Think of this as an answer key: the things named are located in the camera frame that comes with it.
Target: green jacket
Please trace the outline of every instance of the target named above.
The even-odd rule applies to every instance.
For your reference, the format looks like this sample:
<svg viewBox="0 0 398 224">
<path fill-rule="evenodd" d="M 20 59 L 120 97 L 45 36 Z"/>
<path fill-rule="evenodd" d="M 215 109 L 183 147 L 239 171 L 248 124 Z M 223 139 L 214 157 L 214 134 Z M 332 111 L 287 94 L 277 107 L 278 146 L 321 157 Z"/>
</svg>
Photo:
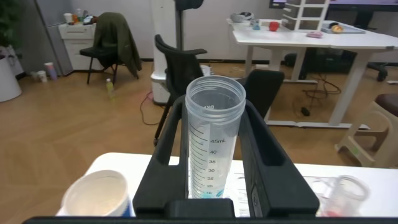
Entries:
<svg viewBox="0 0 398 224">
<path fill-rule="evenodd" d="M 97 18 L 93 47 L 114 46 L 118 46 L 118 59 L 137 76 L 137 70 L 142 69 L 141 60 L 129 24 L 120 13 L 104 12 Z M 114 64 L 114 58 L 99 61 L 105 68 Z"/>
</svg>

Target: white pot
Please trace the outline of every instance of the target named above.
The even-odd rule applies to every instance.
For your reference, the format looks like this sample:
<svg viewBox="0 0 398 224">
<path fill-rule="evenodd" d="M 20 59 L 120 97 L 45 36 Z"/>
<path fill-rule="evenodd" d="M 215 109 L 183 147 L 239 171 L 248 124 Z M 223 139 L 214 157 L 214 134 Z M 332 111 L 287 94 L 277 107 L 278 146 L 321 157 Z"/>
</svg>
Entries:
<svg viewBox="0 0 398 224">
<path fill-rule="evenodd" d="M 11 100 L 21 93 L 22 90 L 12 74 L 7 58 L 0 59 L 0 102 Z"/>
</svg>

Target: green bottle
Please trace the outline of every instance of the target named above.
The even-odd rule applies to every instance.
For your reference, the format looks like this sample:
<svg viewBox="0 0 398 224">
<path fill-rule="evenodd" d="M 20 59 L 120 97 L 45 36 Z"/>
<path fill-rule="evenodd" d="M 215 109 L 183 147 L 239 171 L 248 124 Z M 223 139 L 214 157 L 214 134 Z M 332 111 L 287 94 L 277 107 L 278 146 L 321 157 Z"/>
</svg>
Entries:
<svg viewBox="0 0 398 224">
<path fill-rule="evenodd" d="M 110 78 L 106 79 L 106 89 L 108 90 L 109 98 L 114 100 L 114 88 Z"/>
</svg>

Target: black holder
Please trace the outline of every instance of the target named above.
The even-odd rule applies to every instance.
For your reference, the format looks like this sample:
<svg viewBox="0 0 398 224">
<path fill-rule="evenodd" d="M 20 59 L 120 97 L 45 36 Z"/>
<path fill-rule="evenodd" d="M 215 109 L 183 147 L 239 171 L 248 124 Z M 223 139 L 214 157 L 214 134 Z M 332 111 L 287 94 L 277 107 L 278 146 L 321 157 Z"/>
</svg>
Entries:
<svg viewBox="0 0 398 224">
<path fill-rule="evenodd" d="M 180 160 L 169 166 L 178 122 Z M 315 217 L 317 196 L 250 101 L 239 127 L 251 217 Z M 188 199 L 188 121 L 178 98 L 132 201 L 137 218 L 234 218 L 230 199 Z"/>
</svg>

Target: stool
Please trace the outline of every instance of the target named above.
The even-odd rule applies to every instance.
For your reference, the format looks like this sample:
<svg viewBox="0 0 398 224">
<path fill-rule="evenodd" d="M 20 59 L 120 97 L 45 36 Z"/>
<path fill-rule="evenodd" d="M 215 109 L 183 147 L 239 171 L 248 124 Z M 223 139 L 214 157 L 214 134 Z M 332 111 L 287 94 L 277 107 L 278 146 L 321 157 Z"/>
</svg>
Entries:
<svg viewBox="0 0 398 224">
<path fill-rule="evenodd" d="M 116 81 L 116 72 L 118 71 L 118 47 L 90 47 L 87 49 L 80 50 L 80 54 L 91 57 L 90 60 L 90 68 L 88 69 L 88 76 L 87 76 L 87 85 L 90 82 L 90 75 L 92 73 L 92 66 L 93 66 L 93 59 L 97 58 L 99 61 L 101 60 L 114 60 L 114 64 L 116 64 L 115 69 L 113 66 L 110 65 L 113 71 L 113 85 Z"/>
<path fill-rule="evenodd" d="M 385 131 L 362 131 L 359 127 L 371 115 L 378 115 L 388 124 Z M 370 155 L 355 140 L 354 136 L 373 136 L 375 155 Z M 344 138 L 335 146 L 337 151 L 347 147 L 364 167 L 390 168 L 398 164 L 398 94 L 379 95 L 347 131 Z"/>
</svg>

